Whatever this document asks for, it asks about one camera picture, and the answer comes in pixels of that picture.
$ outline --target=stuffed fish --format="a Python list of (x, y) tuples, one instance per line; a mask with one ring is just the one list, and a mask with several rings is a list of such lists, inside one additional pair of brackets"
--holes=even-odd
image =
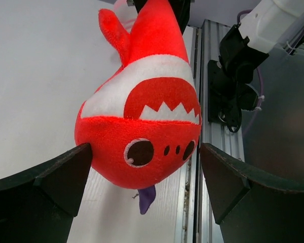
[(130, 32), (108, 9), (98, 22), (122, 64), (82, 104), (75, 142), (91, 144), (92, 168), (104, 178), (138, 190), (145, 214), (155, 185), (197, 146), (202, 120), (193, 74), (168, 0), (148, 0)]

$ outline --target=black eye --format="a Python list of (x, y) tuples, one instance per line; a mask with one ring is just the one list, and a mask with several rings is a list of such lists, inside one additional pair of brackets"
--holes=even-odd
[(187, 145), (186, 149), (184, 150), (183, 156), (182, 156), (182, 160), (185, 161), (189, 158), (189, 156), (191, 155), (191, 153), (193, 152), (195, 147), (195, 142), (194, 141), (190, 141), (190, 143)]
[(133, 140), (124, 151), (125, 161), (133, 167), (146, 166), (153, 159), (153, 155), (153, 144), (147, 139)]
[(164, 149), (163, 154), (164, 154), (165, 156), (167, 156), (168, 153), (169, 153), (169, 151), (170, 151), (170, 146), (168, 145), (168, 146)]
[(176, 147), (176, 154), (179, 154), (179, 152), (180, 152), (180, 146), (178, 145), (178, 146)]

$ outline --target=white zigzag teeth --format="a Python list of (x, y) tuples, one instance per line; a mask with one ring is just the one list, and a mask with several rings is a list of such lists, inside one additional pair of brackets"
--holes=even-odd
[(145, 106), (140, 119), (144, 120), (179, 120), (199, 124), (199, 114), (195, 116), (194, 109), (189, 113), (186, 112), (182, 103), (180, 103), (173, 111), (163, 102), (158, 111), (153, 110), (149, 106)]

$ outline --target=white wall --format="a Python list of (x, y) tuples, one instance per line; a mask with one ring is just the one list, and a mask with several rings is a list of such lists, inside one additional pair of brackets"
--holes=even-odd
[[(74, 147), (84, 100), (119, 67), (97, 0), (0, 0), (0, 179)], [(191, 54), (193, 29), (184, 34)], [(157, 185), (144, 216), (134, 190), (91, 171), (69, 243), (173, 242), (180, 171)]]

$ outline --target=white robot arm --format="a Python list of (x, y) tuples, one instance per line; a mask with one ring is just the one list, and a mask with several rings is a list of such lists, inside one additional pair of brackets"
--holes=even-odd
[(258, 93), (249, 86), (254, 70), (286, 32), (300, 29), (302, 21), (304, 0), (262, 0), (229, 30), (220, 42), (219, 63), (208, 63), (209, 122), (239, 130), (241, 110), (254, 110), (258, 101)]
[(285, 32), (304, 16), (304, 0), (262, 0), (241, 20), (241, 37), (248, 46), (269, 53)]

